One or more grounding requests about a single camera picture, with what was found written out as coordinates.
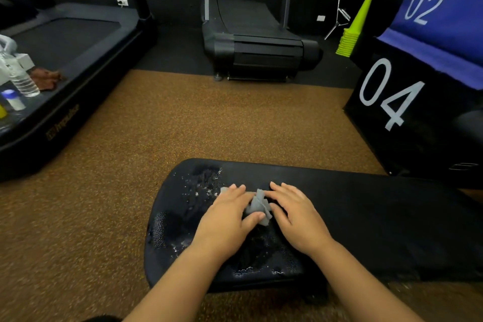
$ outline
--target left hand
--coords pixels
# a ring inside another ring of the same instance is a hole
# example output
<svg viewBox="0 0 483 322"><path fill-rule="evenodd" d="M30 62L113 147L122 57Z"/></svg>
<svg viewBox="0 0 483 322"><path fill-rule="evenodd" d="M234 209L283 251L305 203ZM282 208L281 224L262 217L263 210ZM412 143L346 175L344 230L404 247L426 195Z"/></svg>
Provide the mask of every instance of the left hand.
<svg viewBox="0 0 483 322"><path fill-rule="evenodd" d="M245 185L231 185L208 208L199 222L191 246L209 252L222 264L241 247L246 236L265 214L255 212L242 220L243 211L253 199Z"/></svg>

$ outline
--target hand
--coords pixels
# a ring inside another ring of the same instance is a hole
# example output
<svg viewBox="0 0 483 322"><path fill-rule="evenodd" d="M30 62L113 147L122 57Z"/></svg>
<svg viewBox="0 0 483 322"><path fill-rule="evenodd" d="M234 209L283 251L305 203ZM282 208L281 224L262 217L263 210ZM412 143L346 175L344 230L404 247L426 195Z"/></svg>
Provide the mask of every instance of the hand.
<svg viewBox="0 0 483 322"><path fill-rule="evenodd" d="M270 203L281 232L296 250L314 258L321 248L333 241L326 224L297 187L285 183L279 186L274 182L270 182L270 187L273 191L265 191L265 196L277 200L288 214L285 215L277 204Z"/></svg>
<svg viewBox="0 0 483 322"><path fill-rule="evenodd" d="M243 211L253 199L253 192L245 192L245 185L231 185L208 208L199 222L192 246L199 246L212 254L221 264L233 256L246 236L265 214L255 212L242 220Z"/></svg>

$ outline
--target rubber gym floor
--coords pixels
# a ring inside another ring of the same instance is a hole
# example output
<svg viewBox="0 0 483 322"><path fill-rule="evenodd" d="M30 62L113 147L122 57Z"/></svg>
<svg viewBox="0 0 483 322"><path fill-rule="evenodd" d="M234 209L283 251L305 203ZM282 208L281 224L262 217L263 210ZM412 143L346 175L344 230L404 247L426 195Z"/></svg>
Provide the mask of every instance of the rubber gym floor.
<svg viewBox="0 0 483 322"><path fill-rule="evenodd" d="M142 251L170 170L199 157L384 174L342 108L360 71L325 56L298 84L214 82L199 29L160 27L69 145L29 178L0 184L0 320L126 316L148 292ZM481 192L471 194L481 200ZM483 320L480 283L392 283L427 322ZM200 321L346 321L335 296L293 289L207 295Z"/></svg>

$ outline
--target wall socket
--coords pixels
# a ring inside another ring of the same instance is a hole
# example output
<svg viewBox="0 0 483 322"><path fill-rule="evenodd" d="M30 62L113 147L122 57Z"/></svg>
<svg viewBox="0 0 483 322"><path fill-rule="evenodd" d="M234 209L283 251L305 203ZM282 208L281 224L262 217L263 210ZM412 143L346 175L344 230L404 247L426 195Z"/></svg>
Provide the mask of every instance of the wall socket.
<svg viewBox="0 0 483 322"><path fill-rule="evenodd" d="M122 7L128 7L129 3L128 3L128 0L117 0L117 5L122 8Z"/></svg>

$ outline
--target blue lid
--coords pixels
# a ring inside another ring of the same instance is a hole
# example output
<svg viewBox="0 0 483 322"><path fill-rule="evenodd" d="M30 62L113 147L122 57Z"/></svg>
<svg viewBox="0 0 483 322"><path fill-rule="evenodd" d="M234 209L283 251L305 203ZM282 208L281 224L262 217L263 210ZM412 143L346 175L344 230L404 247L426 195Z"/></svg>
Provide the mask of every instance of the blue lid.
<svg viewBox="0 0 483 322"><path fill-rule="evenodd" d="M7 89L6 91L2 92L2 96L5 99L16 99L18 98L18 93L13 89Z"/></svg>

